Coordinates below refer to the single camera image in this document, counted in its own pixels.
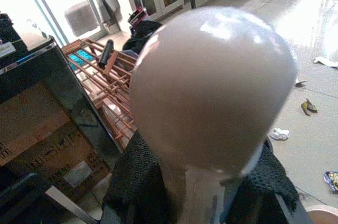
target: black mesh fabric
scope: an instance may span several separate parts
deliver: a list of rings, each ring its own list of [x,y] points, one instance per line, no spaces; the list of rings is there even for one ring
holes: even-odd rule
[[[266,146],[263,147],[257,166],[240,186],[234,203],[240,204],[248,193],[252,197],[280,194],[291,212],[295,210],[298,200],[297,191],[286,176],[284,168]],[[135,205],[134,223],[137,224],[168,223],[167,198],[161,170],[138,131],[115,165],[104,198],[105,203],[121,217],[126,215],[130,204]],[[237,211],[236,215],[245,215],[248,209],[233,204],[230,211]]]

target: white tile floor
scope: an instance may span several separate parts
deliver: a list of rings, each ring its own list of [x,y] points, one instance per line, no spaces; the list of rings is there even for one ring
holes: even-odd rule
[[[196,0],[198,6],[233,6],[252,12],[267,22],[288,41],[299,64],[299,79],[307,80],[306,87],[295,88],[285,103],[274,127],[290,130],[290,139],[273,142],[275,155],[287,175],[301,192],[304,206],[329,204],[338,208],[338,195],[332,195],[323,182],[323,172],[337,170],[338,145],[338,70],[313,64],[316,56],[338,61],[338,3],[337,0]],[[182,10],[163,20],[166,23]],[[116,48],[129,38],[129,33],[110,36]],[[300,105],[308,98],[319,109],[307,117]],[[107,182],[103,182],[102,198]],[[98,200],[89,194],[80,201],[97,218],[101,212]],[[64,223],[82,223],[65,221]]]

